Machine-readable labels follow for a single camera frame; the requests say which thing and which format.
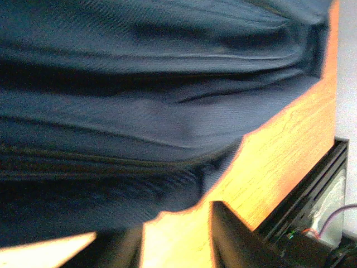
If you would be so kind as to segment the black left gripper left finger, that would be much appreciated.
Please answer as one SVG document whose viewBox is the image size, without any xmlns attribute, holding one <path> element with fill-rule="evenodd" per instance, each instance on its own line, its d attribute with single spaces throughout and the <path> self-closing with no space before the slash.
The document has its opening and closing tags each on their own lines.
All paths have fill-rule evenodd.
<svg viewBox="0 0 357 268">
<path fill-rule="evenodd" d="M 1 267 L 138 267 L 142 227 L 2 247 Z"/>
</svg>

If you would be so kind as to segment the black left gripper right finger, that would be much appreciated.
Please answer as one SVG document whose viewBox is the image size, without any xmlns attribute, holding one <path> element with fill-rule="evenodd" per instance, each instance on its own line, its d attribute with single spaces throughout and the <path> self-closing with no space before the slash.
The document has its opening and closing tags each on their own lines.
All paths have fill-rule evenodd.
<svg viewBox="0 0 357 268">
<path fill-rule="evenodd" d="M 292 267 L 221 201 L 211 203 L 210 225 L 216 267 Z"/>
</svg>

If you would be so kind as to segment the navy blue student backpack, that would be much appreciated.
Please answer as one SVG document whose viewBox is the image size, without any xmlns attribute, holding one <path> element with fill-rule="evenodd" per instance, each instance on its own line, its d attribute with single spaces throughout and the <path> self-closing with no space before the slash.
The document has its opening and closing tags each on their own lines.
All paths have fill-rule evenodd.
<svg viewBox="0 0 357 268">
<path fill-rule="evenodd" d="M 194 206 L 320 80 L 330 1 L 2 1 L 1 246 Z"/>
</svg>

